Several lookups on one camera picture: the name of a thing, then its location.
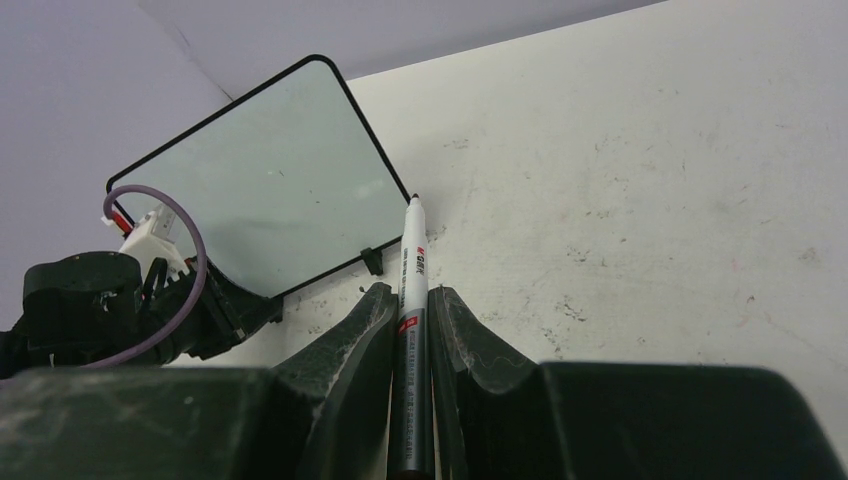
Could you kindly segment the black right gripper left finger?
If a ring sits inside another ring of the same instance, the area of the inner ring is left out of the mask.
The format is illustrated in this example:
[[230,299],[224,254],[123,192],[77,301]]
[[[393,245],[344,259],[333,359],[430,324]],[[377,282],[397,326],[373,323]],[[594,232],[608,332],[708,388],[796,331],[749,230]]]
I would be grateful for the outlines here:
[[1,392],[5,479],[364,479],[397,300],[376,283],[273,368],[41,369]]

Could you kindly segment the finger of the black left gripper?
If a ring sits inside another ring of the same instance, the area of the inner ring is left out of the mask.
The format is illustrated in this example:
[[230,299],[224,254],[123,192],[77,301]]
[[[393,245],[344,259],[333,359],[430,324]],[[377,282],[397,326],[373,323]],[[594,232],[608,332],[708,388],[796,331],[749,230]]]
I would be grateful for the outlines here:
[[228,316],[218,306],[196,305],[168,337],[172,363],[182,355],[208,360],[242,342]]
[[221,308],[240,338],[252,337],[266,325],[283,320],[281,298],[264,297],[238,286],[211,261],[199,304]]

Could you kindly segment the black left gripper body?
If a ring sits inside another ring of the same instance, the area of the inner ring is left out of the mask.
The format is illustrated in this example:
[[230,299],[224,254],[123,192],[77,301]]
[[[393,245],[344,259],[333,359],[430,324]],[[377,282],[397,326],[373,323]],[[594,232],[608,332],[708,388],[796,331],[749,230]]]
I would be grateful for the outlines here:
[[96,363],[148,341],[186,304],[196,271],[142,273],[127,254],[95,251],[29,268],[23,314],[1,334],[1,376]]

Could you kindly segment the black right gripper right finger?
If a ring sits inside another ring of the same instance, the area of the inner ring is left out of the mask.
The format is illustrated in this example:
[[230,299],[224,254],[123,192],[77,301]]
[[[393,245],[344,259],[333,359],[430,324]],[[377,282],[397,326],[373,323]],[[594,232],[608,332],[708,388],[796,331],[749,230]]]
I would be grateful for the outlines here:
[[445,479],[841,479],[801,394],[760,368],[537,363],[430,291]]

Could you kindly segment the white marker pen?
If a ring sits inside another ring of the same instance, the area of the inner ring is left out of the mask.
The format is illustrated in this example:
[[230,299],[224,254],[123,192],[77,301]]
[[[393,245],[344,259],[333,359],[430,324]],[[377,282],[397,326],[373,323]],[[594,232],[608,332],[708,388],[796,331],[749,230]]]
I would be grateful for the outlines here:
[[428,246],[425,210],[411,197],[404,218],[395,329],[395,363],[387,457],[389,479],[435,476],[428,327]]

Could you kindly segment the black framed whiteboard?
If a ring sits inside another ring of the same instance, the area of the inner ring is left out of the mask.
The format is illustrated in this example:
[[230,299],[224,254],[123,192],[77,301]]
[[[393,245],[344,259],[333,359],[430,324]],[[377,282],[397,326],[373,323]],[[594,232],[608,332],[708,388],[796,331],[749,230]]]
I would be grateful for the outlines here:
[[211,264],[256,295],[289,294],[380,251],[409,195],[339,68],[311,54],[114,174],[195,222]]

